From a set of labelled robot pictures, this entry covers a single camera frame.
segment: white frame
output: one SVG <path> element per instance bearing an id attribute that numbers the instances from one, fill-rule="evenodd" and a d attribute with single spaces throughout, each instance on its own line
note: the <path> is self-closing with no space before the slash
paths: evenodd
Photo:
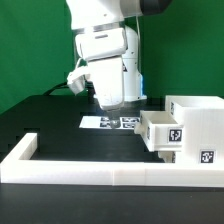
<path id="1" fill-rule="evenodd" d="M 26 134 L 1 163 L 1 183 L 224 187 L 214 164 L 29 160 L 36 149 L 37 134 Z"/>

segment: black cable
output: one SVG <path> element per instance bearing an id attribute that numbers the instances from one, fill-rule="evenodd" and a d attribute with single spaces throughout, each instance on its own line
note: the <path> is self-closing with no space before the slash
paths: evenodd
<path id="1" fill-rule="evenodd" d="M 54 91 L 57 90 L 57 89 L 66 89 L 66 88 L 68 88 L 67 82 L 60 83 L 60 84 L 54 86 L 53 88 L 47 90 L 47 91 L 43 94 L 43 96 L 49 96 L 52 92 L 54 92 Z"/>

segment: green screen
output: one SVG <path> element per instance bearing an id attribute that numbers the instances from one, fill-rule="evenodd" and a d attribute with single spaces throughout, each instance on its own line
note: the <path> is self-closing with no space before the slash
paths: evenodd
<path id="1" fill-rule="evenodd" d="M 223 0 L 173 0 L 139 19 L 148 97 L 224 96 L 223 10 Z M 70 23 L 65 0 L 0 0 L 0 113 L 66 81 L 76 62 Z"/>

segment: white plastic structure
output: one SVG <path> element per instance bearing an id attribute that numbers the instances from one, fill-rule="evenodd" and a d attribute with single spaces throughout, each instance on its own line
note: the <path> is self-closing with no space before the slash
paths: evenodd
<path id="1" fill-rule="evenodd" d="M 167 96 L 165 111 L 141 111 L 135 132 L 166 162 L 224 167 L 224 100 Z"/>
<path id="2" fill-rule="evenodd" d="M 221 98 L 167 96 L 166 111 L 141 111 L 135 131 L 166 163 L 29 160 L 29 133 L 1 163 L 1 183 L 224 187 Z"/>

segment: black table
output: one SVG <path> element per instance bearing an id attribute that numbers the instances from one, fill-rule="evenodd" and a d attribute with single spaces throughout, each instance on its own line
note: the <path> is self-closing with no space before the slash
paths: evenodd
<path id="1" fill-rule="evenodd" d="M 124 109 L 161 110 L 160 101 Z M 0 160 L 27 132 L 37 132 L 32 159 L 162 162 L 133 130 L 80 129 L 84 115 L 104 116 L 87 97 L 31 96 L 0 115 Z M 0 185 L 0 223 L 224 223 L 219 188 Z"/>

